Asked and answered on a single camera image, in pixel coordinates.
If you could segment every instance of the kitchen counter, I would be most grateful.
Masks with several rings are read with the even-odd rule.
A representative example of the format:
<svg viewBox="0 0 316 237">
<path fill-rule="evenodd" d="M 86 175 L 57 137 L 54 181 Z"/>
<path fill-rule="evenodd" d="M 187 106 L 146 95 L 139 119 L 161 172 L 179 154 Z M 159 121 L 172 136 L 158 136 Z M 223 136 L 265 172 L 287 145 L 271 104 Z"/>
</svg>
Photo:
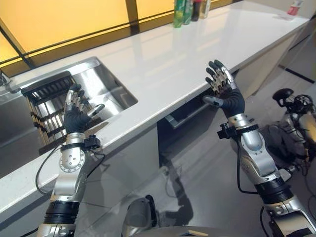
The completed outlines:
<svg viewBox="0 0 316 237">
<path fill-rule="evenodd" d="M 12 78 L 15 85 L 96 56 L 136 97 L 138 103 L 107 120 L 96 136 L 108 154 L 208 88 L 209 60 L 235 71 L 298 31 L 307 18 L 286 21 L 280 10 L 241 1 L 210 12 L 180 29 L 165 25 L 44 65 Z M 0 179 L 0 222 L 40 197 L 36 172 L 47 154 Z M 56 152 L 43 167 L 40 183 L 58 173 Z"/>
</svg>

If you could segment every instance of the dish rack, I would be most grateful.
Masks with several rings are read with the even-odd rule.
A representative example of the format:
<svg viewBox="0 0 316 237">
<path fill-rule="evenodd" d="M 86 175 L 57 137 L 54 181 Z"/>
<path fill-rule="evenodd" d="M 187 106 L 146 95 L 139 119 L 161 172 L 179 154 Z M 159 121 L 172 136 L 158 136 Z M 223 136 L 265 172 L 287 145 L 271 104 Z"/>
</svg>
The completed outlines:
<svg viewBox="0 0 316 237">
<path fill-rule="evenodd" d="M 44 144 L 39 154 L 53 149 L 66 141 L 64 128 L 64 102 L 69 87 L 75 80 L 69 72 L 63 72 L 39 82 L 33 83 L 21 90 L 26 97 L 33 124 L 38 128 Z M 91 109 L 88 103 L 84 112 Z"/>
</svg>

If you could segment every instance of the stainless steel sink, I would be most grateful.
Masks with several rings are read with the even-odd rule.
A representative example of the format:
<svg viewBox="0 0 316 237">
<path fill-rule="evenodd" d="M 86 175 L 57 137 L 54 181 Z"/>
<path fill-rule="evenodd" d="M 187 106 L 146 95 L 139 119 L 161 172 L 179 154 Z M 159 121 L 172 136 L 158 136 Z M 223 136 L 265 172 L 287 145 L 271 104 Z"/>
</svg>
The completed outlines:
<svg viewBox="0 0 316 237">
<path fill-rule="evenodd" d="M 34 78 L 19 87 L 49 81 L 63 72 L 69 72 L 74 81 L 82 85 L 91 106 L 105 105 L 98 114 L 101 122 L 137 103 L 137 99 L 96 57 Z M 48 112 L 54 112 L 60 104 L 48 103 Z M 0 90 L 0 124 L 0 177 L 3 177 L 38 157 L 38 150 L 44 144 L 33 126 L 26 98 L 18 87 Z"/>
</svg>

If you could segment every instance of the dish soap bottle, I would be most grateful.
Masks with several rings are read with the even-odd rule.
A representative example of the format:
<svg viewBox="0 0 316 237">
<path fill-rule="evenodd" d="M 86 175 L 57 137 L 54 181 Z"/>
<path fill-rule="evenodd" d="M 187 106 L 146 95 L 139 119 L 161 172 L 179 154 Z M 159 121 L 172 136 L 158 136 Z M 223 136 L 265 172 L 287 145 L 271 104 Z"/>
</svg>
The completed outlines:
<svg viewBox="0 0 316 237">
<path fill-rule="evenodd" d="M 179 28 L 183 23 L 183 11 L 185 0 L 174 0 L 173 27 Z"/>
<path fill-rule="evenodd" d="M 193 0 L 186 0 L 184 4 L 183 24 L 188 25 L 191 22 L 193 11 Z"/>
<path fill-rule="evenodd" d="M 202 19 L 207 18 L 210 7 L 211 7 L 211 0 L 202 0 L 199 17 Z"/>
<path fill-rule="evenodd" d="M 201 1 L 202 0 L 194 0 L 193 2 L 193 13 L 192 13 L 192 21 L 198 21 L 199 17 L 199 10 L 201 8 Z"/>
</svg>

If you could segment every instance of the silver robotic arm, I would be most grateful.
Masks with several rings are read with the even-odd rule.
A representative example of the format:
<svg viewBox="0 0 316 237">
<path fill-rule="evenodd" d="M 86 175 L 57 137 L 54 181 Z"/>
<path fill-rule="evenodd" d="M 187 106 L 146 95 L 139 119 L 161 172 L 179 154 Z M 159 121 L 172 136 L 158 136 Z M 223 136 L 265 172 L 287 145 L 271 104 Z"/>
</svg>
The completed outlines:
<svg viewBox="0 0 316 237">
<path fill-rule="evenodd" d="M 260 195 L 271 217 L 269 225 L 274 236 L 316 234 L 315 222 L 284 181 L 289 174 L 277 169 L 266 150 L 258 125 L 252 124 L 244 114 L 244 98 L 232 75 L 218 60 L 209 62 L 209 66 L 206 71 L 211 78 L 206 78 L 206 81 L 211 86 L 213 96 L 207 95 L 203 100 L 223 109 L 228 124 L 221 125 L 222 130 L 218 135 L 237 142 L 238 163 L 257 190 L 242 192 Z"/>
<path fill-rule="evenodd" d="M 89 151 L 100 146 L 100 141 L 94 135 L 85 138 L 84 127 L 104 108 L 102 104 L 87 114 L 83 113 L 82 110 L 87 103 L 83 95 L 81 86 L 74 84 L 66 96 L 64 113 L 66 145 L 61 149 L 59 175 L 37 237 L 73 237 L 75 234 L 75 220 L 88 175 Z"/>
</svg>

